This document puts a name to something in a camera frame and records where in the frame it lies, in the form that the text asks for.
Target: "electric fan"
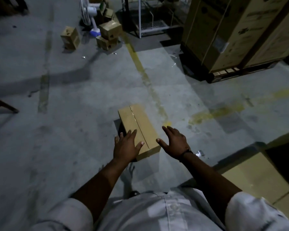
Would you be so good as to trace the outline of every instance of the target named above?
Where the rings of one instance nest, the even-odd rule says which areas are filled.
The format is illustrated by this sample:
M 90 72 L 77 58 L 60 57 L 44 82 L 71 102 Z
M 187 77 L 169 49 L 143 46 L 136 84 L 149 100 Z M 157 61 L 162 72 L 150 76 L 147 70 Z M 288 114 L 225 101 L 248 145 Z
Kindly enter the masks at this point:
M 97 28 L 94 16 L 97 15 L 96 4 L 89 3 L 89 0 L 80 0 L 79 6 L 81 9 L 81 18 L 85 25 L 91 26 L 93 24 L 93 28 L 90 31 L 90 34 L 94 37 L 100 36 L 100 30 Z

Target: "person's left hand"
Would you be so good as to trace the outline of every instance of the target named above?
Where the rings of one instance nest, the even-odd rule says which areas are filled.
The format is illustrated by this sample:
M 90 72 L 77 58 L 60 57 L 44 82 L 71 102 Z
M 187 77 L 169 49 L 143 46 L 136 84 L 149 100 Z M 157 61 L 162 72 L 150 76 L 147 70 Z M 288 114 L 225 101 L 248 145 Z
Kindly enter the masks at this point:
M 129 130 L 125 137 L 123 133 L 120 133 L 120 137 L 115 137 L 115 149 L 113 150 L 113 159 L 128 164 L 136 158 L 139 154 L 141 147 L 144 145 L 144 142 L 139 142 L 135 146 L 135 136 L 137 130 L 134 130 L 133 133 Z

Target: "bracelet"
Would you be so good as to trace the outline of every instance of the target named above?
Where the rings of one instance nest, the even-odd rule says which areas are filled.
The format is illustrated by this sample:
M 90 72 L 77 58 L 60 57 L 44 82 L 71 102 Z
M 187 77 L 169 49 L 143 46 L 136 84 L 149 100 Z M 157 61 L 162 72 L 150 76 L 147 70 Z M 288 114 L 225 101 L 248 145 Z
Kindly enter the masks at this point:
M 184 155 L 185 153 L 188 153 L 188 152 L 193 153 L 190 149 L 187 149 L 186 151 L 184 151 L 184 152 L 178 157 L 179 162 L 182 162 L 181 160 L 183 159 L 183 155 Z

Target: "hand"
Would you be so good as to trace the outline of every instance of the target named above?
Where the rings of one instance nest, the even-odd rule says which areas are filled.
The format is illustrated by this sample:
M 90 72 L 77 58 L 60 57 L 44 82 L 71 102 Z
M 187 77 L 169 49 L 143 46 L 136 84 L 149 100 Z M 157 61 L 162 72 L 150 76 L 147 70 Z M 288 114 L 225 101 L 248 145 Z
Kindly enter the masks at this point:
M 144 145 L 144 142 L 139 142 L 135 147 L 134 141 L 136 133 L 137 130 L 134 130 L 133 133 L 131 133 L 131 130 L 129 130 L 125 137 L 123 137 L 122 132 L 120 133 L 120 137 L 115 137 L 113 159 L 128 165 L 128 163 L 136 158 L 141 147 Z
M 167 128 L 163 126 L 162 128 L 168 136 L 169 146 L 162 139 L 156 139 L 156 142 L 158 142 L 168 155 L 174 159 L 178 159 L 183 152 L 190 150 L 186 142 L 186 137 L 177 129 L 170 126 L 167 126 Z

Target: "rolled sleeve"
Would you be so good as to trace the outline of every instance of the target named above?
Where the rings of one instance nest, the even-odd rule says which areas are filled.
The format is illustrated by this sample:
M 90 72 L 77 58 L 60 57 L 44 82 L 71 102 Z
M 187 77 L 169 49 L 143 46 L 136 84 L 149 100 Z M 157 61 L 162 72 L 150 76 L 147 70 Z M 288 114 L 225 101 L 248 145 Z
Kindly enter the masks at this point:
M 225 225 L 228 231 L 289 230 L 288 218 L 267 204 L 264 198 L 250 194 L 235 194 L 226 209 Z
M 90 210 L 80 201 L 69 198 L 54 206 L 31 230 L 92 231 L 93 218 Z

